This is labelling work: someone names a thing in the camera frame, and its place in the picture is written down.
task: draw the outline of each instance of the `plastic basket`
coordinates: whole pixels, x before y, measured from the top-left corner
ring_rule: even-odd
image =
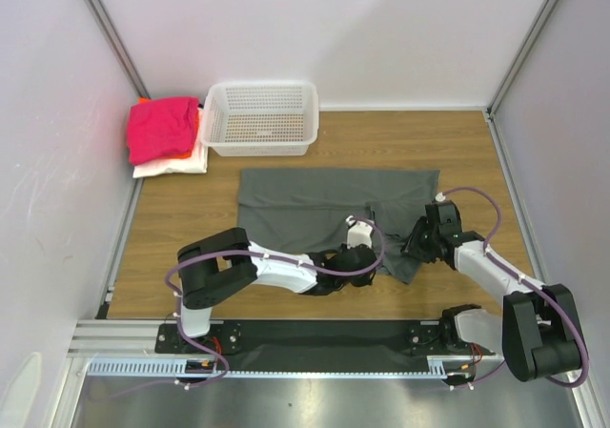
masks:
[[[302,155],[317,138],[317,91],[309,82],[230,82],[210,88],[204,143],[221,156]]]

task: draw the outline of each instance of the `perforated basket bottom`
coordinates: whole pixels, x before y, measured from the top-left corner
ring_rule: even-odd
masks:
[[[302,142],[305,121],[302,114],[229,115],[222,142]]]

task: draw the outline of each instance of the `shiny gray floor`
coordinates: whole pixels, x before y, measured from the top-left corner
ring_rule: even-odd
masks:
[[[88,377],[90,397],[137,377]],[[189,392],[155,385],[117,399],[82,396],[74,428],[119,427],[581,427],[569,391],[506,370],[474,391],[438,380],[226,378]]]

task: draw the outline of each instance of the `wood surface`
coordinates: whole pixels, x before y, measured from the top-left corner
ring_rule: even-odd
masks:
[[[494,248],[525,273],[531,269],[496,151],[481,112],[323,112],[318,139],[305,156],[220,157],[208,173],[171,174],[144,182],[116,281],[109,317],[165,317],[174,298],[163,283],[183,246],[231,228],[242,168],[339,167],[440,169],[439,189],[472,185],[504,212]],[[452,194],[465,230],[486,234],[496,214],[475,194]],[[499,307],[444,263],[424,265],[411,285],[378,275],[373,286],[330,296],[297,296],[250,286],[213,309],[217,318],[433,318],[463,303]]]

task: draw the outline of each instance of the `white panel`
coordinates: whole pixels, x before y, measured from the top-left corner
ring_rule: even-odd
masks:
[[[610,5],[561,0],[497,122],[550,282],[572,290],[610,400]]]
[[[131,188],[135,99],[83,0],[0,0],[0,397],[40,352],[42,418],[91,316]]]
[[[104,0],[149,91],[306,79],[323,108],[487,105],[543,0]]]

